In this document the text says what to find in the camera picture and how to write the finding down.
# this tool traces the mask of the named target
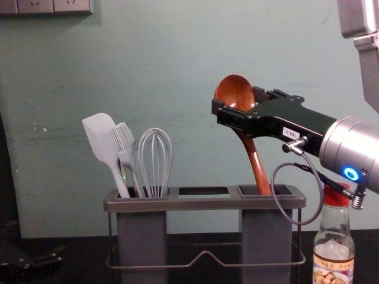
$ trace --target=power socket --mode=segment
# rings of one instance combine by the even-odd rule
[[[90,0],[53,0],[55,13],[76,12],[80,14],[92,13]]]
[[[0,0],[0,15],[12,15],[17,13],[16,0]]]
[[[19,14],[53,13],[53,0],[17,0]]]

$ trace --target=metal connector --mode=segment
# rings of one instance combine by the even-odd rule
[[[304,151],[303,147],[307,144],[308,138],[306,136],[302,136],[296,140],[285,143],[282,145],[282,150],[286,153],[294,152],[296,155],[301,156]]]
[[[351,204],[351,207],[354,209],[360,210],[363,209],[363,202],[366,197],[366,188],[358,185],[354,192],[354,198]]]

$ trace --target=wooden ladle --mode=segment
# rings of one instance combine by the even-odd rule
[[[239,75],[225,77],[216,87],[214,98],[241,111],[248,111],[255,106],[254,93],[249,81]],[[245,136],[241,131],[235,130],[235,133],[241,139],[246,152],[248,152],[259,194],[271,195],[271,188],[265,169],[258,156],[253,140]]]

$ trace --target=gray cable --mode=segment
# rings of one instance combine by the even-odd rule
[[[298,221],[295,221],[293,220],[290,216],[287,215],[287,213],[285,213],[283,207],[280,205],[279,201],[278,201],[278,198],[277,198],[277,195],[275,193],[275,190],[274,190],[274,185],[275,185],[275,176],[277,174],[277,172],[282,168],[282,167],[285,167],[285,166],[294,166],[294,163],[284,163],[284,164],[281,164],[279,165],[275,170],[274,172],[272,173],[272,178],[271,178],[271,190],[272,190],[272,195],[274,196],[274,199],[275,199],[275,202],[277,203],[278,205],[278,208],[279,210],[282,212],[283,216],[285,216],[285,218],[287,220],[289,220],[289,222],[291,222],[292,224],[295,224],[295,225],[307,225],[311,222],[313,222],[321,213],[321,210],[322,210],[322,206],[323,206],[323,203],[324,203],[324,190],[323,190],[323,183],[322,181],[320,180],[320,177],[319,177],[319,174],[317,173],[317,170],[316,168],[314,167],[312,161],[307,157],[307,155],[303,152],[303,154],[301,154],[301,156],[305,159],[305,161],[308,163],[308,165],[310,166],[310,168],[312,169],[312,172],[314,174],[314,177],[316,178],[316,181],[317,181],[317,185],[319,187],[319,192],[320,192],[320,202],[319,202],[319,207],[316,211],[316,213],[314,213],[314,215],[306,220],[306,221],[302,221],[302,222],[298,222]]]

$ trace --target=wall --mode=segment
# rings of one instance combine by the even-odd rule
[[[23,237],[106,234],[102,200],[115,184],[81,124],[97,112],[125,121],[136,137],[164,129],[174,144],[171,185],[181,186],[252,182],[240,141],[210,114],[228,74],[301,95],[306,107],[335,118],[378,116],[363,99],[358,53],[340,35],[335,0],[95,1],[89,17],[0,20],[0,62]],[[256,145],[269,176],[299,160],[273,138]],[[278,182],[308,196],[311,216],[313,178],[286,169]],[[378,204],[369,192],[366,208],[351,212],[352,228],[379,228],[371,218]],[[169,231],[234,231],[236,217],[180,212],[170,215]]]

